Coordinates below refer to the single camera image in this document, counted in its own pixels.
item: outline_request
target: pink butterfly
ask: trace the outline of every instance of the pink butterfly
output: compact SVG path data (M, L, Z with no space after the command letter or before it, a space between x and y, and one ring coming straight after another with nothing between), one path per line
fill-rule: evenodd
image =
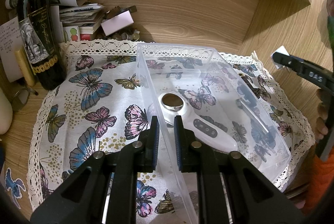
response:
M201 87L198 92L186 89L178 89L179 93L184 96L192 107L200 110L203 103L208 103L213 106L216 105L216 98L211 94L207 94L207 89Z
M94 65L94 59L88 55L81 55L78 61L76 62L76 71L85 69L86 67L90 68Z
M85 115L85 118L92 123L97 123L96 126L96 137L100 138L103 136L108 127L114 126L117 118L115 116L109 117L109 109L106 107L101 107L96 110L96 112L91 112Z
M217 86L219 86L221 89L223 89L226 93L228 93L228 87L225 85L225 81L223 80L222 77L213 77L211 76L210 73L207 73L206 76L204 77L204 79L202 80L202 84L205 87L208 87L212 84L216 84Z
M149 69L163 69L165 66L165 63L159 63L155 60L146 60L147 67Z
M102 69L114 69L116 66L112 63L108 63L106 65L101 66Z
M128 121L125 125L126 140L134 139L141 131L147 129L148 120L145 109L142 111L139 106L130 105L125 111L125 118Z

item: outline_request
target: device handle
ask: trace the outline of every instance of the device handle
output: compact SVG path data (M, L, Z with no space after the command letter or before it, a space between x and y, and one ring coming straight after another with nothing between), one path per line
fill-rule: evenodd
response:
M198 115L184 120L184 128L194 132L196 138L205 144L223 152L238 150L238 144L222 129L207 122Z
M328 134L325 135L323 139L319 140L315 148L316 155L323 162L327 161L328 155L334 146L334 96L331 96L328 117L325 125L328 128Z

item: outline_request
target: wooden desk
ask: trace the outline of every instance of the wooden desk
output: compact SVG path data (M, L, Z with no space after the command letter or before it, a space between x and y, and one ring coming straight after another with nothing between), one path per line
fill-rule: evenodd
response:
M270 54L280 45L288 51L328 69L332 55L326 31L325 0L312 0L303 8L299 0L91 0L109 8L136 5L135 25L144 41L183 43L215 47L218 51L250 55L256 51L265 68L275 77L290 101L315 124L316 87L294 73L278 72ZM4 0L0 2L0 22L8 21ZM11 86L0 69L0 81L7 95ZM1 136L6 147L6 168L13 178L25 181L29 147L36 114L46 95L38 84L39 96L31 96L28 104L14 115L9 131ZM308 157L290 186L308 181ZM28 193L18 200L22 213L31 215Z

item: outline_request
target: yellow butterfly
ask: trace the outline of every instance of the yellow butterfly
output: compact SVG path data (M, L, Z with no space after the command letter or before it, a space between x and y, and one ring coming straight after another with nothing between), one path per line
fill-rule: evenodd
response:
M66 120L66 115L57 116L57 111L58 104L53 105L46 119L47 137L49 139L49 142L51 143L54 141L56 135L58 134L59 128L64 125Z
M116 79L115 82L121 84L125 89L134 90L139 87L139 80L136 80L136 74L133 74L130 79Z

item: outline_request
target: human hand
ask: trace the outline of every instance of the human hand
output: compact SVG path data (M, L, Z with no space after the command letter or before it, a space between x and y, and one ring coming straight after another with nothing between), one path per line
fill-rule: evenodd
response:
M330 104L331 95L323 89L317 90L317 96L322 101L318 104L318 115L316 121L316 129L315 129L315 138L317 140L323 139L326 134L328 134L328 129L325 125L325 121L328 117L328 107Z

